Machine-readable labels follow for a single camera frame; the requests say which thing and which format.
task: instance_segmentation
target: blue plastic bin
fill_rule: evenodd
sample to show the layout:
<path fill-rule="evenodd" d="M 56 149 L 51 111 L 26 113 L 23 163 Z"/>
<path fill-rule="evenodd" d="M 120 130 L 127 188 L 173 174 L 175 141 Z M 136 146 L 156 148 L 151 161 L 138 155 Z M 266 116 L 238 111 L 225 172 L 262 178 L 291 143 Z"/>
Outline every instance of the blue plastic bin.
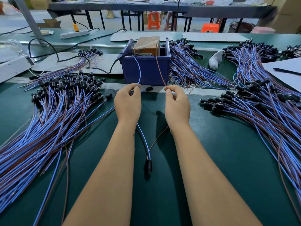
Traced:
<path fill-rule="evenodd" d="M 134 53 L 134 42 L 129 40 L 126 47 L 122 50 L 118 58 L 126 53 Z M 141 69 L 141 85 L 149 86 L 164 86 L 155 56 L 136 56 Z M 120 59 L 122 65 L 123 75 L 126 84 L 137 83 L 139 81 L 139 67 L 132 54 Z M 164 82 L 167 83 L 169 77 L 170 64 L 170 50 L 168 38 L 166 38 L 166 45 L 160 48 L 160 56 L 158 56 L 158 63 Z"/>

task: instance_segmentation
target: hand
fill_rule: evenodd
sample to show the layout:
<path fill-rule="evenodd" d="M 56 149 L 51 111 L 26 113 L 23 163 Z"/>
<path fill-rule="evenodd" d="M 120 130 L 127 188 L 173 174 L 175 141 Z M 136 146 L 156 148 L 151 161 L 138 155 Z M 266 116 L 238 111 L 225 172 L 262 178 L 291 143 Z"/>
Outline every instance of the hand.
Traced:
<path fill-rule="evenodd" d="M 137 83 L 128 84 L 117 92 L 114 104 L 118 122 L 136 127 L 141 113 L 140 86 L 140 84 L 137 86 Z M 134 93 L 131 96 L 130 91 L 132 89 L 134 89 Z"/>
<path fill-rule="evenodd" d="M 173 133 L 189 126 L 190 102 L 187 95 L 179 86 L 166 86 L 165 119 Z"/>

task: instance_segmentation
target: red stool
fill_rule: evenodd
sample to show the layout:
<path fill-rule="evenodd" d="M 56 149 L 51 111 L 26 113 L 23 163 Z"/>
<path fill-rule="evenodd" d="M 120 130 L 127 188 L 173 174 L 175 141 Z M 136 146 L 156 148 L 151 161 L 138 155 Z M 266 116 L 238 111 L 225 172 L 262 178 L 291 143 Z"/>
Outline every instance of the red stool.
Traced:
<path fill-rule="evenodd" d="M 201 32 L 219 32 L 219 24 L 205 23 Z"/>
<path fill-rule="evenodd" d="M 148 15 L 148 29 L 151 29 L 151 27 L 157 27 L 157 29 L 160 29 L 160 15 L 158 12 L 150 12 Z"/>

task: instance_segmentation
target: black pen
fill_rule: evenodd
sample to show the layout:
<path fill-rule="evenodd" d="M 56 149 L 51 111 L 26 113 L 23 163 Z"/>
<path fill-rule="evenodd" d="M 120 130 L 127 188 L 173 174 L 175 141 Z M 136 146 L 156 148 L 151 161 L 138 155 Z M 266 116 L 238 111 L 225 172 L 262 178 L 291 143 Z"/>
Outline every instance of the black pen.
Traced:
<path fill-rule="evenodd" d="M 295 72 L 295 71 L 291 71 L 291 70 L 285 70 L 285 69 L 281 69 L 281 68 L 273 68 L 273 70 L 277 71 L 277 72 L 283 72 L 283 73 L 289 73 L 289 74 L 295 74 L 295 75 L 301 76 L 301 73 Z"/>

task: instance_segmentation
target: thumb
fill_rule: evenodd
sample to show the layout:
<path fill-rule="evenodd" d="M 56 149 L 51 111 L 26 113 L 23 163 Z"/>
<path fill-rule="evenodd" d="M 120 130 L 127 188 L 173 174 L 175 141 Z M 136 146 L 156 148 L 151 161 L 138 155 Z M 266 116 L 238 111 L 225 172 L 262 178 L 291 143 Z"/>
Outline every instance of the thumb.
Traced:
<path fill-rule="evenodd" d="M 173 100 L 173 94 L 172 94 L 170 89 L 166 90 L 165 96 L 166 96 L 166 102 L 170 101 L 170 100 Z"/>
<path fill-rule="evenodd" d="M 133 96 L 135 98 L 141 98 L 141 91 L 140 91 L 140 88 L 138 86 L 135 86 Z"/>

